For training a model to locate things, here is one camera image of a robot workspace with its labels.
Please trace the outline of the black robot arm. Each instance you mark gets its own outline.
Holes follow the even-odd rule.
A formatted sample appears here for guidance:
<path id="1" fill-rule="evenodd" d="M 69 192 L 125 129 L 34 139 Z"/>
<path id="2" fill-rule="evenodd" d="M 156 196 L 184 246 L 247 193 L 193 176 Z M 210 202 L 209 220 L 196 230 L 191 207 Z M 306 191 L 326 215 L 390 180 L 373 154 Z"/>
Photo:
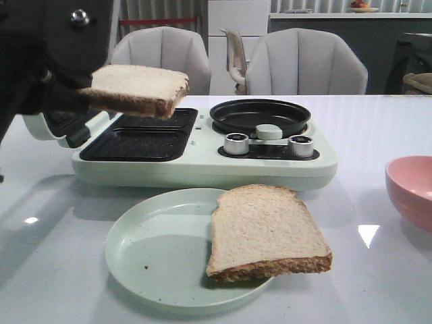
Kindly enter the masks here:
<path id="1" fill-rule="evenodd" d="M 119 1 L 1 2 L 1 135 L 16 115 L 84 115 L 117 36 Z"/>

